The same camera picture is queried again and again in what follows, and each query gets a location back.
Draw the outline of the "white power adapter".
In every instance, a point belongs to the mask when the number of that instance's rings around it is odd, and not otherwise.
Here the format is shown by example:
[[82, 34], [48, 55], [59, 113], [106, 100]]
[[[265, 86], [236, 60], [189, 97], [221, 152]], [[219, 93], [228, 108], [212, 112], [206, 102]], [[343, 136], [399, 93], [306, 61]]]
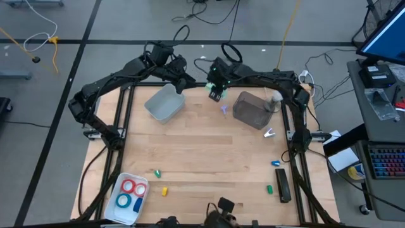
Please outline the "white power adapter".
[[300, 83], [304, 84], [307, 77], [311, 79], [312, 84], [315, 82], [313, 76], [307, 70], [303, 70], [298, 76], [298, 79]]

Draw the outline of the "white rectangular tray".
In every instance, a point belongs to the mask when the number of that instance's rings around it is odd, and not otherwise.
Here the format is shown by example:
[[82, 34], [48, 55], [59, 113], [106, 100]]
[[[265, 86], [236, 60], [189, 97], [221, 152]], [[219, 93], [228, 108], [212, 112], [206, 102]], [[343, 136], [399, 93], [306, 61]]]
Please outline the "white rectangular tray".
[[[147, 190], [146, 193], [143, 197], [143, 202], [142, 202], [142, 206], [140, 208], [140, 212], [139, 213], [135, 213], [133, 211], [133, 207], [135, 204], [135, 201], [138, 197], [136, 197], [134, 195], [134, 193], [130, 193], [129, 195], [131, 195], [132, 197], [132, 202], [130, 204], [129, 207], [127, 208], [119, 208], [116, 206], [116, 198], [119, 194], [123, 193], [121, 191], [121, 184], [122, 181], [125, 179], [132, 179], [133, 181], [135, 181], [136, 184], [138, 183], [144, 183], [147, 185]], [[108, 204], [106, 206], [106, 209], [104, 211], [104, 217], [108, 220], [114, 221], [114, 222], [118, 222], [121, 224], [125, 224], [125, 225], [134, 225], [137, 220], [139, 219], [142, 209], [144, 207], [144, 205], [146, 204], [146, 198], [147, 198], [147, 193], [149, 190], [149, 183], [148, 180], [137, 176], [137, 175], [133, 175], [133, 174], [128, 174], [128, 173], [121, 173], [116, 180], [116, 184], [112, 190], [110, 199], [108, 201]]]

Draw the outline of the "mint green stapler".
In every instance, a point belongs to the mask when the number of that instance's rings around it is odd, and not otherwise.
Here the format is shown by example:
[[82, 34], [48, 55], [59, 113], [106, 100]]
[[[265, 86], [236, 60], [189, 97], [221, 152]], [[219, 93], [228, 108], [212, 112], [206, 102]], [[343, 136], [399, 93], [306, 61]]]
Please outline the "mint green stapler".
[[[213, 83], [208, 82], [208, 83], [205, 85], [205, 88], [210, 92], [213, 86], [214, 86]], [[226, 96], [227, 96], [227, 90], [225, 89], [225, 90], [222, 92], [222, 94], [221, 94], [221, 98], [225, 98]]]

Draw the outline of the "grey translucent plastic bin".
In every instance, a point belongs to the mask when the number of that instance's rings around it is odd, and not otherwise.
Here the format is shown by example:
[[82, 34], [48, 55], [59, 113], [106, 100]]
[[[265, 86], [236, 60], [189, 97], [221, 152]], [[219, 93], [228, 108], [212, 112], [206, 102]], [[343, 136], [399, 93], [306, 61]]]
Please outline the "grey translucent plastic bin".
[[266, 127], [275, 106], [249, 92], [242, 91], [233, 105], [233, 117], [258, 130]]

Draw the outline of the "backlit keyboard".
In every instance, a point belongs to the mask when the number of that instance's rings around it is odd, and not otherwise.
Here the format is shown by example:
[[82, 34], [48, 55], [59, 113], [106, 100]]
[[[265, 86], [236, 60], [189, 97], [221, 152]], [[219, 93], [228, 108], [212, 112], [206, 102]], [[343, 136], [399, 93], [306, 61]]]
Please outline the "backlit keyboard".
[[368, 145], [365, 154], [374, 179], [405, 179], [405, 146]]

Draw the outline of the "white light bulb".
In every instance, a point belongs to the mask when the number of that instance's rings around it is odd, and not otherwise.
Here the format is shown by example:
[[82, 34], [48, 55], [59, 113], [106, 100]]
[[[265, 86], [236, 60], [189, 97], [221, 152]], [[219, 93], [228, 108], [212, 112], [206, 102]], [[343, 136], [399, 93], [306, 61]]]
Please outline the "white light bulb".
[[281, 108], [282, 95], [278, 91], [273, 91], [273, 96], [265, 100], [264, 108], [268, 112], [276, 113]]

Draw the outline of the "white plastic bin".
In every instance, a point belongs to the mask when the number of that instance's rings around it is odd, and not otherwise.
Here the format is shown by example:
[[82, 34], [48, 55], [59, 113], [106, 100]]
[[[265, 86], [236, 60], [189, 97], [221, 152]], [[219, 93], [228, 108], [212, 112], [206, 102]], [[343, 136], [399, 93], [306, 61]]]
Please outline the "white plastic bin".
[[185, 105], [185, 96], [178, 94], [172, 84], [164, 85], [155, 95], [148, 99], [144, 107], [159, 123], [165, 124]]

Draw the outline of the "black stapler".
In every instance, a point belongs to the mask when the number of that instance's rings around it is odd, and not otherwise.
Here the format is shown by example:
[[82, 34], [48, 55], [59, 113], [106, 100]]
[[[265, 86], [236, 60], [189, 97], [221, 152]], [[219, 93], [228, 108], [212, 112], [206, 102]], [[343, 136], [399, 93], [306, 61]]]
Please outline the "black stapler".
[[282, 168], [275, 169], [277, 184], [278, 184], [278, 192], [280, 197], [281, 203], [288, 203], [291, 201], [291, 193], [289, 189], [289, 182], [287, 180], [287, 175], [285, 170]]

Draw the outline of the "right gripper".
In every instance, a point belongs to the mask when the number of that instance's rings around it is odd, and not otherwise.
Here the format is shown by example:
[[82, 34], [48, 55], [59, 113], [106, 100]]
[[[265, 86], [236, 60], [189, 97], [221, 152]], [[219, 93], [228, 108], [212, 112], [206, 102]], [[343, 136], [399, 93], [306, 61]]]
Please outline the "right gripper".
[[219, 102], [223, 97], [224, 85], [230, 82], [228, 70], [229, 66], [221, 58], [216, 58], [209, 67], [207, 80], [214, 84], [210, 89], [209, 98], [213, 101]]

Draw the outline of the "pink tape roll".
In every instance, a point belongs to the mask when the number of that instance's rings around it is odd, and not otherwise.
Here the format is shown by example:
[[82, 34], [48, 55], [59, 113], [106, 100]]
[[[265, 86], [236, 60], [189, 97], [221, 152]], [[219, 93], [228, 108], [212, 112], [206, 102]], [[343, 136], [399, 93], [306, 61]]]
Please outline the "pink tape roll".
[[138, 183], [134, 187], [134, 195], [139, 198], [143, 198], [147, 190], [147, 185], [144, 183]]

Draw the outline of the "black floor fan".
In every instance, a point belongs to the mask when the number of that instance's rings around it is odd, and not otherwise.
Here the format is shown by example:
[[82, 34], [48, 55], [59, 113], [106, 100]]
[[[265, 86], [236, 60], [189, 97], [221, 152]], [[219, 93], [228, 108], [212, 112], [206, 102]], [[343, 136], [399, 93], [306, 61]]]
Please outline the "black floor fan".
[[369, 38], [402, 1], [403, 0], [366, 0], [366, 14], [363, 23], [359, 30], [352, 36], [351, 44], [358, 48], [361, 43], [356, 41], [355, 38], [359, 34], [363, 34], [365, 39]]

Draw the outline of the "teal tape roll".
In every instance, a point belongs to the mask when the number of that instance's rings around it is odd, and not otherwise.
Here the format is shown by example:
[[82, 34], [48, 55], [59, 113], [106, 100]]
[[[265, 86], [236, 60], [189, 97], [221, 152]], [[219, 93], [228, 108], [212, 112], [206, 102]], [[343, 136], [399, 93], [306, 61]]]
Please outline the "teal tape roll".
[[116, 206], [119, 208], [127, 208], [132, 202], [132, 197], [128, 193], [121, 193], [116, 198]]

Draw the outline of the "white paper box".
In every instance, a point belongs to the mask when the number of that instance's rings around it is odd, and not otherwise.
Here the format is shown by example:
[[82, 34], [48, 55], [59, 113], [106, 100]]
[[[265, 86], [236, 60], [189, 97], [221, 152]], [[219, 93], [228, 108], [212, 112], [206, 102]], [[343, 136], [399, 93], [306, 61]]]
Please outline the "white paper box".
[[351, 149], [347, 148], [332, 156], [328, 157], [330, 162], [329, 167], [333, 173], [339, 172], [352, 164], [359, 161], [357, 154]]

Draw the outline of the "grey desk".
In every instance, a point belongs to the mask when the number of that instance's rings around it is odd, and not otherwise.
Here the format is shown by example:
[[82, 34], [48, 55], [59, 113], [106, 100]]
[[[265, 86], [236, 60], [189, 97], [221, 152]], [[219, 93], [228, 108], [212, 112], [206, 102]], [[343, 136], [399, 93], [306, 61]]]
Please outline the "grey desk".
[[365, 87], [359, 75], [361, 71], [359, 62], [347, 62], [347, 69], [361, 110], [365, 132], [368, 136], [367, 141], [360, 141], [355, 144], [366, 172], [367, 190], [369, 193], [405, 209], [405, 178], [374, 179], [371, 163], [365, 160], [365, 146], [368, 143], [405, 147], [405, 115], [401, 113], [400, 120], [397, 122], [393, 119], [381, 121], [365, 96]]

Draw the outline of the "red tape roll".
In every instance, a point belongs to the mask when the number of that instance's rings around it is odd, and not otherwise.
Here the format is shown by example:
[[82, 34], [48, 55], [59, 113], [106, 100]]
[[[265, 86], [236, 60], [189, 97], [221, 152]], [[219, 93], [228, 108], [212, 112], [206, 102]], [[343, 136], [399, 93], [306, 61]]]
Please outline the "red tape roll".
[[135, 186], [136, 186], [136, 183], [134, 180], [125, 179], [121, 183], [121, 191], [123, 193], [127, 193], [127, 194], [133, 193]]

